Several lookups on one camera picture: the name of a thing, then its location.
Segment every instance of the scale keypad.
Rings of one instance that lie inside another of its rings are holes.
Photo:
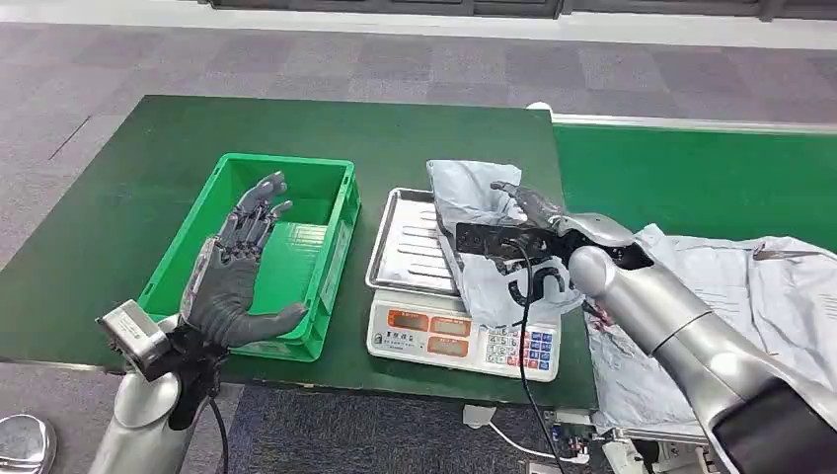
[[[486,350],[486,362],[499,365],[518,366],[520,331],[499,328],[489,330],[489,343]],[[527,331],[523,343],[523,366],[538,369],[550,369],[552,353],[552,335],[540,331]]]

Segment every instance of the green plastic crate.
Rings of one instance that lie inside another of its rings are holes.
[[[221,157],[189,215],[146,284],[139,305],[155,321],[176,313],[203,241],[216,233],[241,195],[281,170],[293,207],[276,223],[256,280],[255,314],[301,301],[309,310],[291,333],[235,354],[314,361],[323,350],[348,244],[360,211],[349,161],[228,153]]]

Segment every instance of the stainless steel tray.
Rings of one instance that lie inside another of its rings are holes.
[[[458,298],[439,248],[437,226],[432,192],[391,190],[366,269],[366,284]]]

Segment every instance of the green table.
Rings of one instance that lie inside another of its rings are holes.
[[[567,206],[634,231],[837,251],[837,126],[554,116]]]
[[[233,356],[227,380],[525,403],[518,380],[370,356],[363,275],[387,193],[427,189],[433,158],[512,163],[561,199],[550,117],[461,107],[146,97],[0,273],[0,357],[119,370],[94,319],[136,298],[226,152],[351,160],[363,208],[322,357]],[[568,316],[543,404],[595,408],[586,333]]]

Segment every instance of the robotic arm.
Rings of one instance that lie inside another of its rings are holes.
[[[494,183],[527,227],[457,225],[457,251],[519,259],[557,256],[576,287],[671,376],[732,474],[837,470],[837,395],[753,346],[633,234],[600,214],[572,214],[539,193]]]
[[[158,325],[131,300],[97,320],[133,370],[116,392],[91,474],[180,472],[195,422],[220,387],[228,348],[290,332],[305,315],[300,303],[248,314],[262,250],[291,206],[271,202],[286,190],[277,172],[242,196],[201,247],[178,314]]]

